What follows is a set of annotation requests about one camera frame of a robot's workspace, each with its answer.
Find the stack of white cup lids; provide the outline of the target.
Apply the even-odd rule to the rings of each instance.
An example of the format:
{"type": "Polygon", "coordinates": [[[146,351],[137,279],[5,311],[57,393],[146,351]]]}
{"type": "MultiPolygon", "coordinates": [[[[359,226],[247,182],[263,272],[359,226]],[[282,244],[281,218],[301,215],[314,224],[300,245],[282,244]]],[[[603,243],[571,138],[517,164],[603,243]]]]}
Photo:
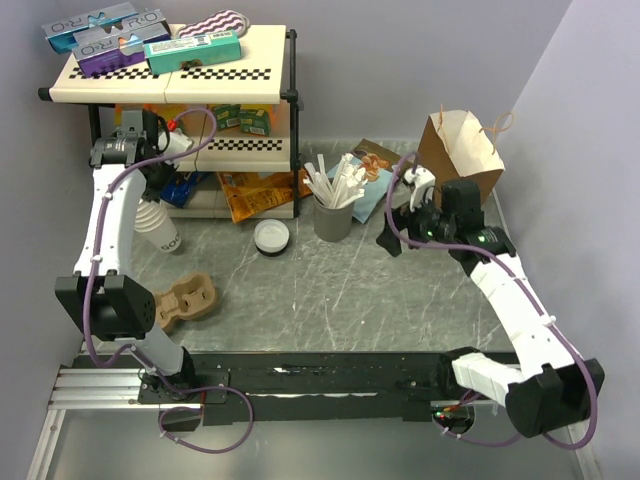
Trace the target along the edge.
{"type": "Polygon", "coordinates": [[[253,242],[262,255],[277,257],[288,248],[290,232],[288,227],[279,220],[262,220],[254,229],[253,242]]]}

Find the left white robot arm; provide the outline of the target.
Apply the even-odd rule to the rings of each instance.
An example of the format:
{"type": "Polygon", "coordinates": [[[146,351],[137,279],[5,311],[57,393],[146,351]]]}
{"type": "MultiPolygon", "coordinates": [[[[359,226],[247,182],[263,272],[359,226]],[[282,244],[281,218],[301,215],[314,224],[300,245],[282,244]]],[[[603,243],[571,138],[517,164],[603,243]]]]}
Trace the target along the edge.
{"type": "Polygon", "coordinates": [[[130,352],[172,400],[184,402],[198,387],[193,360],[156,324],[154,296],[131,273],[139,201],[158,191],[169,167],[158,147],[165,129],[165,121],[149,110],[126,110],[120,127],[95,141],[84,246],[72,274],[57,278],[55,296],[82,332],[96,366],[109,368],[130,352]]]}

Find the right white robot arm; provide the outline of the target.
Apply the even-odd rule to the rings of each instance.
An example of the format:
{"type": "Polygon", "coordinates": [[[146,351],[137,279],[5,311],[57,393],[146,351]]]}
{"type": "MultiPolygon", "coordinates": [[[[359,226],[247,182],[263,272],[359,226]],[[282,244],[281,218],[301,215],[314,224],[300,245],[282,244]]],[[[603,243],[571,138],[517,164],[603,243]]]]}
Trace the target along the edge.
{"type": "Polygon", "coordinates": [[[406,183],[408,199],[394,205],[397,184],[388,187],[378,244],[393,257],[404,246],[448,251],[489,302],[517,357],[509,366],[474,347],[445,352],[436,369],[438,390],[448,398],[493,401],[506,410],[516,439],[542,436],[563,449],[585,447],[596,431],[603,367],[583,358],[559,331],[506,232],[486,223],[478,186],[447,182],[437,204],[435,182],[415,177],[406,183]]]}

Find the stack of white paper cups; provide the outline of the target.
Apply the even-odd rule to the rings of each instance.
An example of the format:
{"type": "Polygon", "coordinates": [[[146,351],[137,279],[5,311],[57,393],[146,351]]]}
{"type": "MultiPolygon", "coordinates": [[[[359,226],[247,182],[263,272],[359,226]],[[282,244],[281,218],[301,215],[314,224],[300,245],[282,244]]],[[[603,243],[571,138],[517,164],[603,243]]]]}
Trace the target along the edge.
{"type": "Polygon", "coordinates": [[[166,206],[155,201],[144,199],[139,201],[134,230],[165,253],[174,252],[182,242],[182,237],[169,217],[166,206]]]}

